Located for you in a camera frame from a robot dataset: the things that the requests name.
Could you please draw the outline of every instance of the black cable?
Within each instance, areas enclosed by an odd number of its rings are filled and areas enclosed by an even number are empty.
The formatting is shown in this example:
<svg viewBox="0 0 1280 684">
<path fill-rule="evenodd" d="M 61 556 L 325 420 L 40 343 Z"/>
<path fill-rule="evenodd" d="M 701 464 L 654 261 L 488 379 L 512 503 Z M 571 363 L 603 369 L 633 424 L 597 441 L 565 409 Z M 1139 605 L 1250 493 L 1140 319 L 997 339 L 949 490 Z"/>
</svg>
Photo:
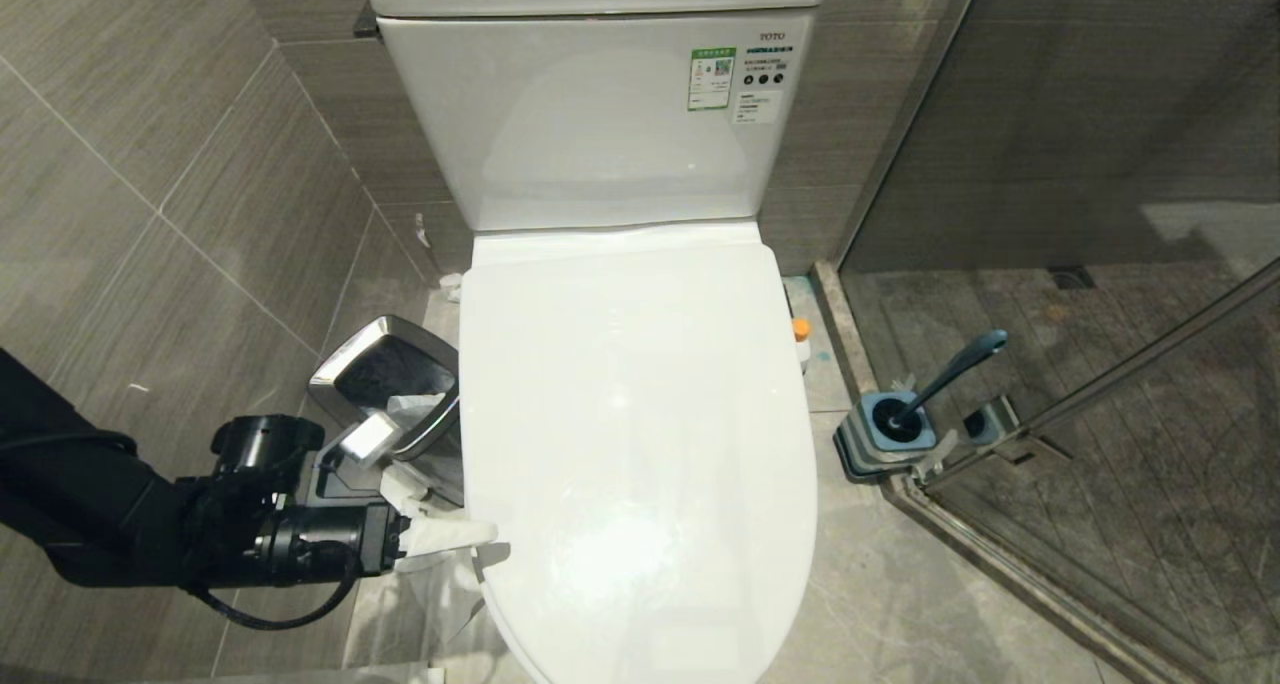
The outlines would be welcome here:
<svg viewBox="0 0 1280 684">
<path fill-rule="evenodd" d="M 77 442 L 101 442 L 115 444 L 129 456 L 138 456 L 138 444 L 128 434 L 109 432 L 106 429 L 92 429 L 87 432 L 59 432 L 56 434 L 37 434 L 35 437 L 22 437 L 0 442 L 0 453 L 22 450 L 27 447 L 40 447 L 46 444 L 73 444 Z"/>
<path fill-rule="evenodd" d="M 305 626 L 329 614 L 330 611 L 338 608 L 343 598 L 351 593 L 351 589 L 356 585 L 360 579 L 360 553 L 356 548 L 342 542 L 314 542 L 305 544 L 305 551 L 319 551 L 320 548 L 340 550 L 343 556 L 346 556 L 346 569 L 342 573 L 342 580 L 338 583 L 338 588 L 333 590 L 333 594 L 320 605 L 319 608 L 311 614 L 302 615 L 297 619 L 289 619 L 285 621 L 270 621 L 266 619 L 259 619 L 251 614 L 246 614 L 229 606 L 227 602 L 219 599 L 218 597 L 209 593 L 209 588 L 202 584 L 188 584 L 183 587 L 183 590 L 188 594 L 196 597 L 197 599 L 209 605 L 214 611 L 225 616 L 227 619 L 239 624 L 241 626 L 247 626 L 250 629 L 259 629 L 261 631 L 283 631 L 285 629 L 297 629 L 298 626 Z"/>
</svg>

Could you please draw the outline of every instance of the toilet seat lid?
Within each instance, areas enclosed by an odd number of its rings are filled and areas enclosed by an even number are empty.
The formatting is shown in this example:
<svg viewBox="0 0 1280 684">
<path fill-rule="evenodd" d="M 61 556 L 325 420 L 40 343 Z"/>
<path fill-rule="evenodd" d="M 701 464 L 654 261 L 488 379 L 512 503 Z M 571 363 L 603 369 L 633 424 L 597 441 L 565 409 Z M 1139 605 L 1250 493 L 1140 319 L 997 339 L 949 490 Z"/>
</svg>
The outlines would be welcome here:
<svg viewBox="0 0 1280 684">
<path fill-rule="evenodd" d="M 800 606 L 817 475 L 763 245 L 472 269 L 467 510 L 489 606 L 554 684 L 750 683 Z"/>
</svg>

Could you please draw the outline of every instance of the toilet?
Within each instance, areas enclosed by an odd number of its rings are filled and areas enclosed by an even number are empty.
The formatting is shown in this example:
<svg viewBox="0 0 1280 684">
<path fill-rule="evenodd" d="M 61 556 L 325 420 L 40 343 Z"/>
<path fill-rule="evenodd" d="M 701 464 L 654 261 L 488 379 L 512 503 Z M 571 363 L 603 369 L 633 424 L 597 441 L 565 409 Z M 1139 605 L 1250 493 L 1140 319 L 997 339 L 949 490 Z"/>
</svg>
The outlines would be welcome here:
<svg viewBox="0 0 1280 684">
<path fill-rule="evenodd" d="M 461 430 L 494 624 L 545 684 L 758 680 L 817 528 L 755 215 L 819 0 L 370 3 L 476 234 Z"/>
</svg>

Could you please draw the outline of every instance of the toilet brush handle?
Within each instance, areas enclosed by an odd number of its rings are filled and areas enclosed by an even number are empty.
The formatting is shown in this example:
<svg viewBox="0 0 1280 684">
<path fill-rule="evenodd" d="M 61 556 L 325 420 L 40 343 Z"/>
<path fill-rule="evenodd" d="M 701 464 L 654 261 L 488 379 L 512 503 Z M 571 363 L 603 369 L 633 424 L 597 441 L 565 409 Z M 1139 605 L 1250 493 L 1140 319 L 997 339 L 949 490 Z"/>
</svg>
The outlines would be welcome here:
<svg viewBox="0 0 1280 684">
<path fill-rule="evenodd" d="M 933 395 L 941 392 L 942 387 L 946 387 L 954 382 L 956 377 L 964 374 L 974 366 L 978 366 L 983 361 L 987 361 L 992 355 L 1005 348 L 1005 345 L 1007 343 L 1009 332 L 1005 329 L 992 329 L 973 342 L 969 342 L 969 346 L 960 350 L 959 354 L 951 357 L 951 361 L 947 361 L 946 369 L 942 370 L 942 374 L 938 374 L 937 379 L 929 382 L 928 387 L 920 391 L 919 396 L 906 405 L 906 409 L 897 412 L 888 420 L 890 425 L 893 428 L 901 427 L 902 419 L 910 416 L 915 410 L 924 406 L 924 402 L 929 401 Z"/>
</svg>

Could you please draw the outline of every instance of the stainless steel trash can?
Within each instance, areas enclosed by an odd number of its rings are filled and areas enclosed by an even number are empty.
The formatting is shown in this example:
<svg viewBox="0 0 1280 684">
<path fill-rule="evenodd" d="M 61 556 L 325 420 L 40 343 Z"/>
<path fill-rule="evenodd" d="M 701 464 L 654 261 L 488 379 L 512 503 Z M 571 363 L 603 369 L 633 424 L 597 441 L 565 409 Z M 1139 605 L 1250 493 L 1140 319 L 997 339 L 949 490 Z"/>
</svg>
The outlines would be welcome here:
<svg viewBox="0 0 1280 684">
<path fill-rule="evenodd" d="M 379 456 L 408 464 L 436 494 L 462 506 L 458 350 L 398 316 L 379 316 L 320 365 L 307 389 L 348 429 L 385 412 L 389 397 L 443 395 Z"/>
</svg>

